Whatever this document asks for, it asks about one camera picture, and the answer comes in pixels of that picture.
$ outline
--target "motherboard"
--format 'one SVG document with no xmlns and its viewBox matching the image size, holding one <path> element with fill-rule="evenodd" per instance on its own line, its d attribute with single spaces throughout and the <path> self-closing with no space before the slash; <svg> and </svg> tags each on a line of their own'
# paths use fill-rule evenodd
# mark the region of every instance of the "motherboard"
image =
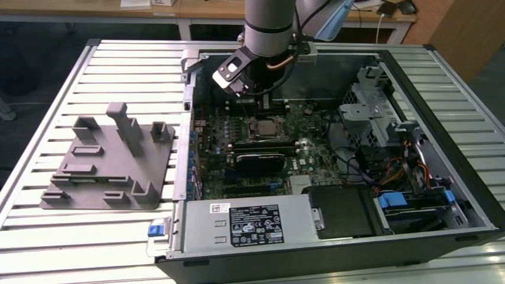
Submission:
<svg viewBox="0 0 505 284">
<path fill-rule="evenodd" d="M 300 194 L 310 185 L 340 184 L 328 148 L 329 111 L 313 102 L 286 103 L 285 115 L 200 114 L 202 199 Z"/>
</svg>

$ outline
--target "floor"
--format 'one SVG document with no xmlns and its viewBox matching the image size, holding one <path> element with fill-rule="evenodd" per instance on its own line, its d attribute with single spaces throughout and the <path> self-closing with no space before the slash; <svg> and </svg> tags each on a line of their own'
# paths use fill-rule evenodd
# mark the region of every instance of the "floor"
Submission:
<svg viewBox="0 0 505 284">
<path fill-rule="evenodd" d="M 194 27 L 192 34 L 197 40 L 233 40 L 240 29 L 240 27 Z M 0 91 L 2 100 L 13 104 L 10 107 L 17 113 L 14 121 L 0 120 L 0 188 L 89 38 L 178 40 L 178 31 L 174 25 L 109 24 L 104 28 L 100 24 L 78 24 L 76 32 L 69 33 L 64 24 L 0 22 L 0 50 L 8 43 L 17 46 L 37 82 L 34 91 L 22 96 L 6 95 Z M 5 64 L 1 60 L 0 56 L 0 66 L 4 67 L 4 71 L 0 70 L 0 81 L 1 76 L 5 76 Z M 505 93 L 503 64 L 505 49 L 501 49 L 481 75 L 470 83 L 470 87 L 501 122 L 505 122 L 499 96 Z M 9 68 L 14 67 L 8 67 L 8 72 L 12 73 L 13 69 Z M 20 85 L 29 86 L 30 83 L 33 80 Z"/>
</svg>

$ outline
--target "desk leg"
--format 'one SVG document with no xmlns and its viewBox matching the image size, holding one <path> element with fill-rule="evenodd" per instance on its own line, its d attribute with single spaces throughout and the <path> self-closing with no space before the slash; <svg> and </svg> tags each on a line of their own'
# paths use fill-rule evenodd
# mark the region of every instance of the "desk leg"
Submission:
<svg viewBox="0 0 505 284">
<path fill-rule="evenodd" d="M 177 19 L 177 25 L 181 40 L 190 40 L 190 19 Z"/>
<path fill-rule="evenodd" d="M 0 119 L 2 120 L 14 120 L 16 118 L 16 113 L 12 111 L 9 106 L 5 104 L 2 99 L 0 98 Z"/>
<path fill-rule="evenodd" d="M 410 28 L 409 22 L 398 22 L 389 36 L 388 44 L 401 44 Z"/>
<path fill-rule="evenodd" d="M 76 31 L 77 31 L 77 24 L 74 22 L 66 22 L 65 23 L 65 27 L 66 27 L 66 32 L 69 34 L 74 34 Z"/>
</svg>

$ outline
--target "barcode sticker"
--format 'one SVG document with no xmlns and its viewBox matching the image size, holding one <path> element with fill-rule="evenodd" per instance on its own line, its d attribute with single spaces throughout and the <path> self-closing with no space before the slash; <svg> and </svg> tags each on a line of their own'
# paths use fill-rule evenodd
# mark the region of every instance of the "barcode sticker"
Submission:
<svg viewBox="0 0 505 284">
<path fill-rule="evenodd" d="M 213 203 L 210 204 L 210 213 L 228 213 L 229 203 Z"/>
</svg>

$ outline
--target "copper pipe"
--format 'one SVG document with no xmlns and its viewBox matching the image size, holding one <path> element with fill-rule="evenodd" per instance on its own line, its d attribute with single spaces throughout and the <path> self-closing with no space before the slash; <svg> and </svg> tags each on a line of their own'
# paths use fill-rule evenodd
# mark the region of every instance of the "copper pipe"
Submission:
<svg viewBox="0 0 505 284">
<path fill-rule="evenodd" d="M 268 70 L 278 70 L 281 69 L 285 65 L 288 65 L 292 61 L 293 61 L 294 57 L 292 55 L 289 55 L 289 57 L 281 62 L 278 63 L 277 65 L 270 65 L 270 64 L 266 64 L 266 69 Z"/>
</svg>

